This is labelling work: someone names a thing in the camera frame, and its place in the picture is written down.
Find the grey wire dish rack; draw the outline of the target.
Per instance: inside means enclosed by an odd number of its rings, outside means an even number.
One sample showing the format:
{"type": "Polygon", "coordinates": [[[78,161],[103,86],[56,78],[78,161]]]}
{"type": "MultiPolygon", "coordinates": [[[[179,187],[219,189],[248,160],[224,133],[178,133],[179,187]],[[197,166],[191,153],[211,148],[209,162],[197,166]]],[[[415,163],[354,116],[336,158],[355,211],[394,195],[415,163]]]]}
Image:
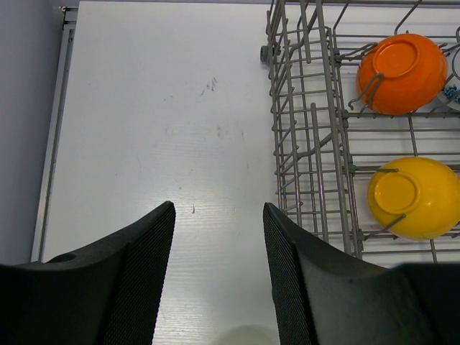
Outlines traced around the grey wire dish rack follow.
{"type": "Polygon", "coordinates": [[[435,239],[399,237],[367,204],[383,165],[427,157],[459,176],[459,112],[437,96],[399,116],[369,109],[357,93],[362,58],[380,41],[418,34],[441,51],[456,44],[457,1],[274,1],[267,44],[280,210],[347,254],[380,266],[458,262],[459,222],[435,239]]]}

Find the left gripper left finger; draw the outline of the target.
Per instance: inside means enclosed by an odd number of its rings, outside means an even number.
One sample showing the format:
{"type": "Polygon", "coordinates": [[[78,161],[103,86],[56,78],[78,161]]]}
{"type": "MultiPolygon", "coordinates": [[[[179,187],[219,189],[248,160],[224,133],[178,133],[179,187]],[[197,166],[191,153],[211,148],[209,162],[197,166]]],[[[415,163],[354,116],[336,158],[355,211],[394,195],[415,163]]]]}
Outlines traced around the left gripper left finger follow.
{"type": "Polygon", "coordinates": [[[151,344],[175,228],[164,202],[48,262],[1,266],[3,344],[151,344]]]}

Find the yellow-orange bowl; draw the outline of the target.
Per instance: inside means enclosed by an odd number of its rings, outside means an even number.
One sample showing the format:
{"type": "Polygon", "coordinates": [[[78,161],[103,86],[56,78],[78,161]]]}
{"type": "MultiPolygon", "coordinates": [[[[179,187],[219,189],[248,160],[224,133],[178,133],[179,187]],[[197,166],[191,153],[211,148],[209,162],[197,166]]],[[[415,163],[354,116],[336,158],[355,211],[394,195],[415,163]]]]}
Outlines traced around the yellow-orange bowl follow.
{"type": "Polygon", "coordinates": [[[375,220],[396,236],[430,240],[459,222],[459,176],[427,157],[403,157],[383,165],[367,187],[375,220]]]}

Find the blue floral bowl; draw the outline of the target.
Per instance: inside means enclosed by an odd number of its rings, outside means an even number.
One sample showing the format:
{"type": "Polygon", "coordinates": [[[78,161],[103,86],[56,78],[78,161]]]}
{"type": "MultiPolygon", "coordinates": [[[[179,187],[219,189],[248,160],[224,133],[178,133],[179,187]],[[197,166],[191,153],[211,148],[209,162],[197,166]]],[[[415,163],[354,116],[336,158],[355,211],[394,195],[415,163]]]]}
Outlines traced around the blue floral bowl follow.
{"type": "Polygon", "coordinates": [[[447,79],[437,95],[443,106],[459,112],[459,27],[455,31],[456,44],[443,49],[447,61],[447,79]]]}

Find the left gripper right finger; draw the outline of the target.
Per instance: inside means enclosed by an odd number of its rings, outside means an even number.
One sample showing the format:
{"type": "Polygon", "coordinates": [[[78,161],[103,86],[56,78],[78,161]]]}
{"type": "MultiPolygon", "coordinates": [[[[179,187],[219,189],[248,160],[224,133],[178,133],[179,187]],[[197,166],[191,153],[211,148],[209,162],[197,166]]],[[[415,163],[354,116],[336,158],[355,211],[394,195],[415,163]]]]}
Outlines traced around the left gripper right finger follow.
{"type": "Polygon", "coordinates": [[[263,208],[281,344],[457,344],[459,266],[387,269],[346,254],[263,208]]]}

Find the lime green bowl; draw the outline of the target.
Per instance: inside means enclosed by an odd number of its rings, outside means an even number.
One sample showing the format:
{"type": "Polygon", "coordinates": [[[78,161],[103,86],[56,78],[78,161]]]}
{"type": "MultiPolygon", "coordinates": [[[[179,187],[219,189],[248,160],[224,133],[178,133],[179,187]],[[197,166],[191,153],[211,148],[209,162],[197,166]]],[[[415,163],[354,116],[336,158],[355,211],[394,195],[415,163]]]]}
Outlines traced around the lime green bowl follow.
{"type": "Polygon", "coordinates": [[[243,325],[221,334],[215,345],[278,345],[276,330],[261,325],[243,325]]]}

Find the orange bowl white inside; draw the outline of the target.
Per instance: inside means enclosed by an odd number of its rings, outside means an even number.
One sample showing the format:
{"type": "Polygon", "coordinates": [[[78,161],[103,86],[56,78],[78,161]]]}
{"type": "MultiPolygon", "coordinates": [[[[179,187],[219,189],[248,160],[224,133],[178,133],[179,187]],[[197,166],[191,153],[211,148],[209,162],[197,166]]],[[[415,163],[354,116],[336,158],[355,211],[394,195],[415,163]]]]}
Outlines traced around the orange bowl white inside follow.
{"type": "Polygon", "coordinates": [[[430,103],[447,79],[441,48],[419,34],[396,34],[380,41],[360,62],[356,90],[362,103],[399,116],[430,103]]]}

